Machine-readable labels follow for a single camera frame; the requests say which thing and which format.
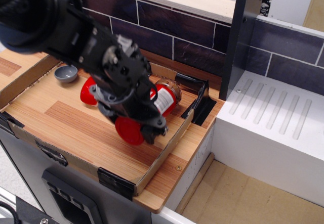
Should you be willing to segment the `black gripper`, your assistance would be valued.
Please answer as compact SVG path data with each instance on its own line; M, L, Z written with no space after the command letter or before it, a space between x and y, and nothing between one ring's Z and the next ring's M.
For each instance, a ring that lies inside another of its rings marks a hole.
M118 97L112 92L104 91L98 85L93 85L90 87L90 93L98 101L99 111L110 122L115 124L122 116L141 123L144 140L153 145L157 136L167 133L168 127L165 117L154 104L158 95L153 98L150 95L151 90L157 93L156 85L150 82L144 87L144 91L141 91L140 87L134 87Z

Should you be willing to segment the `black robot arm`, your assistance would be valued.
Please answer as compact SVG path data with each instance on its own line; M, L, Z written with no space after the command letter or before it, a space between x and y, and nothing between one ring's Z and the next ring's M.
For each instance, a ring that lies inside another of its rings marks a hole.
M167 132L150 96L156 86L149 80L149 62L131 39L88 16L81 0L1 0L1 43L82 68L96 83L90 93L100 112L112 122L126 117L139 123L146 142Z

